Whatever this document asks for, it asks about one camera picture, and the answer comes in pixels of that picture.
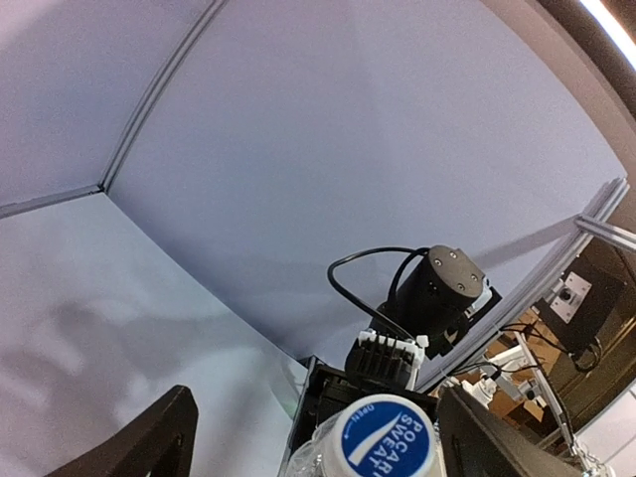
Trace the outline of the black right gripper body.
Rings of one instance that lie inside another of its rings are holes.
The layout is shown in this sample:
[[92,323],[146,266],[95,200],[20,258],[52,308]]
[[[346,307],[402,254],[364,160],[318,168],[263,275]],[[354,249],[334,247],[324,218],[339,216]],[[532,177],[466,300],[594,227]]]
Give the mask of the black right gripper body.
[[312,358],[309,361],[301,401],[287,440],[285,470],[290,457],[312,437],[319,426],[324,423],[333,426],[336,417],[350,404],[360,398],[378,394],[397,395],[411,400],[422,408],[433,424],[436,408],[434,397],[406,390],[394,391],[375,385],[356,387],[344,372],[327,366],[317,358]]

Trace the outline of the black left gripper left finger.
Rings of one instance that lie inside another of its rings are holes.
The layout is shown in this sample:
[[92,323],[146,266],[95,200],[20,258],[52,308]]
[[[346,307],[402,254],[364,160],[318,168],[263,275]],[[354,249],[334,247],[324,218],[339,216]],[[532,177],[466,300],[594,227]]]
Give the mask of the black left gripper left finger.
[[112,437],[51,475],[188,476],[198,417],[190,388],[175,386]]

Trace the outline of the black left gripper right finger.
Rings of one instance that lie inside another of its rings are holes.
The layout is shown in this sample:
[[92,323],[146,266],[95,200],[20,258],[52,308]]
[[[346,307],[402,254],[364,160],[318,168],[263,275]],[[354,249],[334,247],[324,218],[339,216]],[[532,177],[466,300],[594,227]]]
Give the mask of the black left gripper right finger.
[[448,476],[582,476],[586,468],[532,443],[460,387],[440,392],[439,435]]

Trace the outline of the white blue bottle cap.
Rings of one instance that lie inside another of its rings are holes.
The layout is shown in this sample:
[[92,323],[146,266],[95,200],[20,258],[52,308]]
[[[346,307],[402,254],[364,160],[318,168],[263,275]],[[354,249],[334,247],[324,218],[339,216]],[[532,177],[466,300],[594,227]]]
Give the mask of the white blue bottle cap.
[[405,397],[363,397],[336,417],[320,455],[325,476],[431,476],[437,461],[433,424]]

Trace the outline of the clear plastic bottle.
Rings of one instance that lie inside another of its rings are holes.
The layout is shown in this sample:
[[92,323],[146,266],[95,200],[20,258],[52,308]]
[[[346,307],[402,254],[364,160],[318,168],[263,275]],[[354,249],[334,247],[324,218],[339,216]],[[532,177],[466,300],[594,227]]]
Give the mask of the clear plastic bottle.
[[285,477],[324,477],[325,452],[333,437],[333,427],[326,423],[319,426],[312,437],[302,444],[290,457],[284,473]]

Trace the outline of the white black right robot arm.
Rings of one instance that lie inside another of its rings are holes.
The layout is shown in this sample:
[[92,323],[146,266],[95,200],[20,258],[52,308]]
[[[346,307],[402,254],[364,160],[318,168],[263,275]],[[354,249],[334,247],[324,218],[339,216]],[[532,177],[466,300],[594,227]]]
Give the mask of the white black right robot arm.
[[424,363],[447,355],[502,297],[486,274],[459,248],[446,245],[403,247],[386,300],[378,307],[365,302],[336,277],[337,268],[386,252],[362,250],[332,262],[331,286],[371,321],[354,340],[343,369],[313,357],[308,364],[298,410],[287,439],[282,476],[321,476],[316,440],[339,413],[360,398],[395,394],[436,419],[437,400],[416,391]]

